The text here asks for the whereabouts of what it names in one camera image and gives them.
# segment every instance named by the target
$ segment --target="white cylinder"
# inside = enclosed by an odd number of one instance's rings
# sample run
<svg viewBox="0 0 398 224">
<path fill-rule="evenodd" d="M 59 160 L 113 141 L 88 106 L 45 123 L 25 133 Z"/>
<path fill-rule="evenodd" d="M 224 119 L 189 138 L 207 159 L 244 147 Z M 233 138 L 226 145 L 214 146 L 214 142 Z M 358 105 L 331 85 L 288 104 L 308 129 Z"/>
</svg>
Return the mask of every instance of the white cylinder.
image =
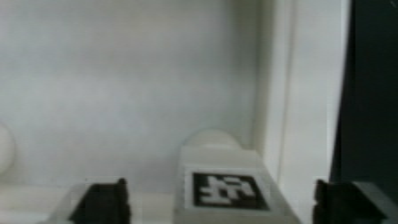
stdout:
<svg viewBox="0 0 398 224">
<path fill-rule="evenodd" d="M 15 139 L 10 132 L 10 129 L 0 124 L 0 175 L 8 171 L 13 162 L 15 162 Z"/>
<path fill-rule="evenodd" d="M 207 130 L 200 132 L 189 139 L 185 146 L 207 149 L 235 149 L 242 150 L 242 146 L 233 136 L 221 130 Z"/>
</svg>

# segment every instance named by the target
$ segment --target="white surface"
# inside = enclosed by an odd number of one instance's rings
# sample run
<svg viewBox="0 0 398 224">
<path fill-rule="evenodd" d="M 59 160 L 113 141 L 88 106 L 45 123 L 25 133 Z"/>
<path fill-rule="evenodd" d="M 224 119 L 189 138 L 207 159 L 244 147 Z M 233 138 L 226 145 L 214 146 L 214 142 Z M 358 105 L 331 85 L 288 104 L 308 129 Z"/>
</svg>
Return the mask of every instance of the white surface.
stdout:
<svg viewBox="0 0 398 224">
<path fill-rule="evenodd" d="M 57 204 L 56 211 L 52 212 L 50 219 L 47 220 L 49 223 L 66 222 L 70 220 L 73 211 L 79 207 L 79 203 L 84 199 L 84 196 L 86 196 L 91 186 L 93 186 L 93 183 L 88 183 L 88 184 L 79 184 L 70 188 L 68 194 L 63 198 L 63 201 Z"/>
<path fill-rule="evenodd" d="M 134 224 L 173 224 L 175 195 L 134 193 Z"/>
<path fill-rule="evenodd" d="M 207 128 L 251 142 L 256 0 L 4 0 L 0 120 L 18 142 L 2 181 L 125 176 L 173 191 Z"/>
<path fill-rule="evenodd" d="M 0 123 L 0 175 L 8 171 L 15 162 L 17 144 L 10 129 Z"/>
<path fill-rule="evenodd" d="M 258 146 L 303 223 L 312 223 L 315 180 L 328 179 L 331 172 L 349 0 L 278 0 L 274 7 L 271 55 L 276 58 L 264 73 L 271 75 L 265 85 L 271 94 L 260 100 L 280 111 L 271 109 L 265 117 L 260 116 L 265 138 Z M 281 93 L 276 88 L 285 85 Z"/>
<path fill-rule="evenodd" d="M 0 184 L 0 223 L 36 224 L 52 215 L 68 189 Z"/>
</svg>

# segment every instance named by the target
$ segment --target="white object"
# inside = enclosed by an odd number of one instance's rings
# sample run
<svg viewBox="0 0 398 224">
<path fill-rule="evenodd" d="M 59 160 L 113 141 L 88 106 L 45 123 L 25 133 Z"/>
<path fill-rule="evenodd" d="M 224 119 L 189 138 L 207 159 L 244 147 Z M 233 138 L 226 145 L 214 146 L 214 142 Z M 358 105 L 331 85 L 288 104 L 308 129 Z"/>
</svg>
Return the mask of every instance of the white object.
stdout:
<svg viewBox="0 0 398 224">
<path fill-rule="evenodd" d="M 175 224 L 299 224 L 262 156 L 255 150 L 237 150 L 232 142 L 232 136 L 210 130 L 184 146 Z"/>
<path fill-rule="evenodd" d="M 8 171 L 15 161 L 15 139 L 10 129 L 0 124 L 0 175 Z"/>
</svg>

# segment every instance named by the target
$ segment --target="white wall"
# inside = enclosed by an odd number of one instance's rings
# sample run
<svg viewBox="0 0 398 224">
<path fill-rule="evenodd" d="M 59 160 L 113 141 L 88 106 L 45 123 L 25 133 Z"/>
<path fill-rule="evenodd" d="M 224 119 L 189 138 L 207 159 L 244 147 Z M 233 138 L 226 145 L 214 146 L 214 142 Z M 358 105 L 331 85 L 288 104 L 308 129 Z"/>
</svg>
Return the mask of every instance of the white wall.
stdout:
<svg viewBox="0 0 398 224">
<path fill-rule="evenodd" d="M 312 223 L 315 181 L 331 172 L 349 0 L 272 2 L 256 148 L 301 220 Z"/>
<path fill-rule="evenodd" d="M 256 0 L 0 2 L 4 181 L 125 176 L 171 191 L 187 137 L 221 128 L 249 145 L 255 9 Z"/>
</svg>

